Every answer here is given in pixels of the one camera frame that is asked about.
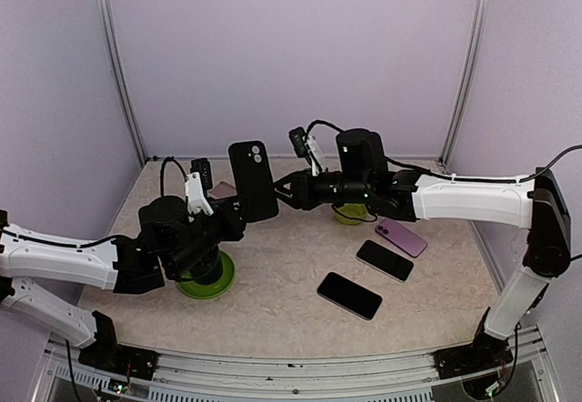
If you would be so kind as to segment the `black phone case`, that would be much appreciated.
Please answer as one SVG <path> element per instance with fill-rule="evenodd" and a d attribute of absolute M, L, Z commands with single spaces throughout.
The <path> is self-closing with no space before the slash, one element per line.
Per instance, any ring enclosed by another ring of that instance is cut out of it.
<path fill-rule="evenodd" d="M 228 148 L 238 198 L 249 198 L 251 207 L 243 214 L 260 221 L 278 216 L 274 181 L 265 145 L 259 140 L 233 143 Z"/>

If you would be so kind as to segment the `purple phone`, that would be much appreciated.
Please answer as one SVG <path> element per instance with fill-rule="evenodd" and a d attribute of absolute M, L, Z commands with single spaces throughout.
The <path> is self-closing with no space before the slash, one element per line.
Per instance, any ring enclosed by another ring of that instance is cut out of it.
<path fill-rule="evenodd" d="M 376 226 L 375 231 L 392 245 L 413 258 L 419 257 L 427 248 L 427 242 L 395 220 L 385 218 Z"/>

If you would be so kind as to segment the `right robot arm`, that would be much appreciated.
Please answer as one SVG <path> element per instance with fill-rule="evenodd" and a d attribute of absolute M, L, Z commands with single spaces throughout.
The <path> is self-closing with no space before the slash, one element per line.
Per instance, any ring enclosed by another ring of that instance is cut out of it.
<path fill-rule="evenodd" d="M 501 351 L 519 320 L 541 299 L 552 279 L 571 263 L 571 220 L 553 173 L 537 168 L 530 176 L 477 177 L 441 175 L 419 166 L 399 164 L 383 149 L 378 133 L 363 128 L 336 135 L 341 168 L 328 171 L 315 155 L 315 143 L 299 127 L 289 138 L 310 168 L 274 184 L 277 198 L 301 210 L 323 204 L 361 204 L 369 214 L 416 222 L 460 219 L 525 229 L 527 250 L 481 325 L 483 333 L 465 350 L 466 362 L 483 369 Z"/>

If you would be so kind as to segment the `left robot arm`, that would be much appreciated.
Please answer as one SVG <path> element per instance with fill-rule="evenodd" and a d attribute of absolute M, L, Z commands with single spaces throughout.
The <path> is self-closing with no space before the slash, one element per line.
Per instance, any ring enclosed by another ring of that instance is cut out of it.
<path fill-rule="evenodd" d="M 127 351 L 111 319 L 76 307 L 37 284 L 53 279 L 117 294 L 141 295 L 179 282 L 223 242 L 244 236 L 246 221 L 233 198 L 192 213 L 178 196 L 162 196 L 138 211 L 137 237 L 96 241 L 49 236 L 10 223 L 1 213 L 1 306 L 30 317 L 72 346 L 88 348 L 104 367 L 116 370 Z"/>

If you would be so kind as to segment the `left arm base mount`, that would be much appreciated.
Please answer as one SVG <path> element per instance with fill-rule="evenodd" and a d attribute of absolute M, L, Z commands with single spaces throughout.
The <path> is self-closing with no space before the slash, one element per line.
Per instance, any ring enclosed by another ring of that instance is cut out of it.
<path fill-rule="evenodd" d="M 95 319 L 95 340 L 80 349 L 78 361 L 95 369 L 151 381 L 159 354 L 154 350 L 120 344 L 113 320 L 99 311 L 94 311 L 92 316 Z"/>

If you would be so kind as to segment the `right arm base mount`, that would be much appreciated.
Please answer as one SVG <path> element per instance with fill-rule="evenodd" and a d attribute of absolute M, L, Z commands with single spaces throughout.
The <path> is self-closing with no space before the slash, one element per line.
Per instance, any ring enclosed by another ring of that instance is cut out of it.
<path fill-rule="evenodd" d="M 470 343 L 457 347 L 438 349 L 433 353 L 440 379 L 461 377 L 500 367 L 514 360 L 507 338 L 494 338 L 485 332 L 485 322 L 490 308 L 482 316 Z"/>

